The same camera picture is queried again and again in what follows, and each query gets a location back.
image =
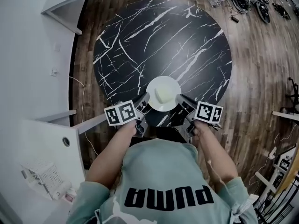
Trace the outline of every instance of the black marble table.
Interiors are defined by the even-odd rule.
[[[231,75],[228,41],[216,21],[184,0],[138,0],[127,4],[99,34],[94,73],[112,104],[134,99],[158,76],[170,76],[182,93],[217,104]],[[178,126],[186,116],[146,107],[151,126]]]

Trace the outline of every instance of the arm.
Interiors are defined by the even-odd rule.
[[[206,167],[211,181],[214,184],[215,191],[219,192],[223,186],[219,177],[224,183],[238,177],[236,166],[224,148],[220,145],[208,125],[199,121],[195,121],[194,124],[196,127],[194,130],[195,140],[199,142],[201,146],[206,161]],[[214,170],[211,169],[208,161],[211,161]]]
[[[86,181],[101,183],[109,189],[112,187],[131,139],[136,133],[135,124],[136,120],[133,120],[117,131],[107,147],[92,163]]]

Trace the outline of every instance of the black cable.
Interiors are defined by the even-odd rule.
[[[265,210],[264,210],[264,208],[263,208],[263,204],[264,204],[265,202],[263,202],[263,204],[262,204],[261,201],[259,201],[259,203],[261,204],[262,212],[265,213]]]
[[[235,11],[234,8],[230,5],[230,3],[228,2],[228,5],[225,5],[226,7],[230,7],[230,14],[233,13],[233,11],[237,14],[234,14],[234,15],[231,15],[230,17],[233,17],[233,16],[237,16],[239,14],[239,12]]]

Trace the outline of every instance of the white bowl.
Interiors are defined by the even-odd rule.
[[[171,100],[167,103],[161,104],[156,96],[155,89],[159,89],[159,87],[163,87],[165,90],[168,90],[169,94],[171,96]],[[166,112],[169,110],[174,109],[178,102],[176,100],[177,94],[181,94],[181,87],[177,83],[177,81],[171,77],[161,76],[156,77],[153,79],[148,87],[146,88],[146,91],[149,93],[149,105],[158,111]]]

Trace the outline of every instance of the hand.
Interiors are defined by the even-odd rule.
[[[195,129],[193,130],[193,133],[195,140],[198,140],[203,133],[210,131],[210,128],[207,125],[207,123],[196,120],[194,121],[194,125]]]
[[[134,136],[136,134],[135,125],[136,125],[136,119],[124,124],[119,129],[118,132],[124,132],[124,133],[128,133],[128,134],[131,134],[132,136]]]

